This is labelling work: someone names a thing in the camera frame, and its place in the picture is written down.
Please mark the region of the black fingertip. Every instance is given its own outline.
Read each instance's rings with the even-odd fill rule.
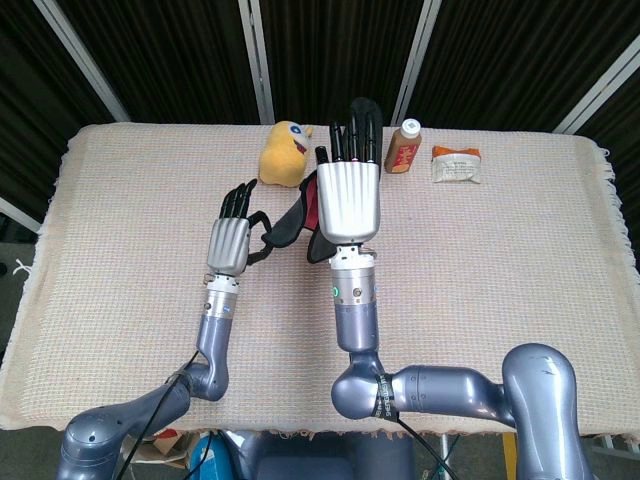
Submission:
[[[351,121],[349,122],[349,128],[347,130],[347,144],[349,145],[347,159],[350,162],[358,162],[361,160],[358,145],[358,120],[353,114],[351,115]]]
[[[366,131],[365,131],[365,162],[376,163],[376,127],[373,122],[373,115],[367,113],[366,116]]]
[[[235,188],[235,189],[231,190],[231,192],[229,192],[229,203],[227,204],[227,208],[224,211],[225,218],[233,217],[233,211],[236,208],[236,199],[238,198],[238,190],[243,185],[244,184],[241,184],[237,188]]]
[[[329,163],[329,155],[327,155],[327,149],[325,147],[316,147],[316,162],[318,165]]]
[[[232,193],[233,193],[233,190],[231,190],[224,196],[224,200],[222,201],[222,207],[220,207],[220,218],[226,218],[227,208],[229,206],[229,202],[231,201]]]
[[[331,122],[331,126],[329,127],[329,138],[331,139],[331,159],[334,162],[344,161],[342,131],[338,122]]]
[[[240,212],[238,214],[241,218],[246,218],[247,216],[247,212],[249,211],[249,201],[251,200],[251,192],[257,184],[258,180],[255,178],[247,184],[242,205],[240,206]]]

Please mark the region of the beige tablecloth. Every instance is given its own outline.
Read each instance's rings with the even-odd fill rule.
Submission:
[[[125,123],[71,140],[0,373],[0,427],[62,429],[86,408],[158,386],[189,358],[212,222],[224,194],[256,176],[268,133]],[[639,279],[601,151],[549,134],[422,135],[411,171],[383,175],[369,244],[387,370],[464,365],[499,382],[509,349],[548,343],[575,366],[581,432],[639,436]],[[313,146],[327,140],[316,128]],[[434,144],[479,148],[482,183],[432,183]],[[251,211],[276,220],[297,196],[259,185]],[[177,428],[396,428],[344,419],[331,405],[348,360],[336,345],[328,265],[306,263],[308,238],[242,276],[227,394],[194,400]],[[405,418],[423,431],[506,429]]]

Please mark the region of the yellow plush toy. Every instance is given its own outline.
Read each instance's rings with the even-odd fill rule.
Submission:
[[[278,122],[271,129],[267,146],[260,155],[260,180],[296,187],[304,178],[312,128],[294,122]]]

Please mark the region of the brown bottle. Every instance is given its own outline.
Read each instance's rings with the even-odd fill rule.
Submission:
[[[418,152],[420,142],[422,142],[420,122],[413,118],[407,118],[391,137],[391,145],[389,145],[387,158],[384,161],[384,169],[387,173],[408,172]]]

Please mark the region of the bottle label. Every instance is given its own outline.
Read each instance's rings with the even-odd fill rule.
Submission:
[[[391,171],[393,173],[401,173],[409,170],[417,151],[418,145],[403,145],[398,147],[398,154],[393,162]]]

